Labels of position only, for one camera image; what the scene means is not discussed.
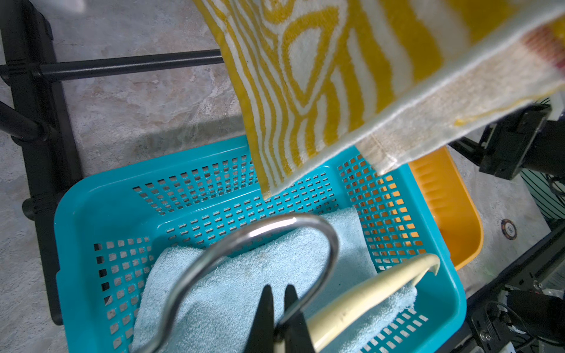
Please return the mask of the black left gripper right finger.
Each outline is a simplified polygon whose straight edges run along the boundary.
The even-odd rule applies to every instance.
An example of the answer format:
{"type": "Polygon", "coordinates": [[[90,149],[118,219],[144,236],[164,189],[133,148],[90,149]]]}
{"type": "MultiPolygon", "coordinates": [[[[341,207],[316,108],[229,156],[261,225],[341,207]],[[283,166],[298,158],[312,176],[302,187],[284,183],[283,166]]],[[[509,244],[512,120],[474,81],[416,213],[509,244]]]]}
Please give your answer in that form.
{"type": "MultiPolygon", "coordinates": [[[[285,310],[288,310],[297,300],[298,296],[294,286],[287,285],[284,297],[285,310]]],[[[285,353],[315,353],[306,320],[300,312],[288,323],[284,338],[285,353]]]]}

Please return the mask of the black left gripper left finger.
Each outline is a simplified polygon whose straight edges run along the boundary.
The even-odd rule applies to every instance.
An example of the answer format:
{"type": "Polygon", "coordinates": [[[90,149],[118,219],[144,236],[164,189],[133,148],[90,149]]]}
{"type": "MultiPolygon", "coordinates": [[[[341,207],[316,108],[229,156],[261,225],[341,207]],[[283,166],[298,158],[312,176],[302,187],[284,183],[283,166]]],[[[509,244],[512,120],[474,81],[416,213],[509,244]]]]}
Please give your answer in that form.
{"type": "Polygon", "coordinates": [[[244,353],[274,352],[274,313],[272,287],[266,285],[260,296],[244,353]]]}

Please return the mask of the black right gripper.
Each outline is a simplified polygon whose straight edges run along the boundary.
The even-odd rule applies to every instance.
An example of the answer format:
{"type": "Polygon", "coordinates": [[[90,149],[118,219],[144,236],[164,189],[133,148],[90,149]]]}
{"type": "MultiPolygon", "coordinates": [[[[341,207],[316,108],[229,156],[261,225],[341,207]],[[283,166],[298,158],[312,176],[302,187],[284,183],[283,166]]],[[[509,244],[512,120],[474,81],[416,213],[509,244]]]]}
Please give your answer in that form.
{"type": "Polygon", "coordinates": [[[532,104],[488,125],[475,142],[467,137],[450,146],[480,172],[511,180],[522,169],[564,176],[564,110],[558,118],[548,104],[532,104]]]}

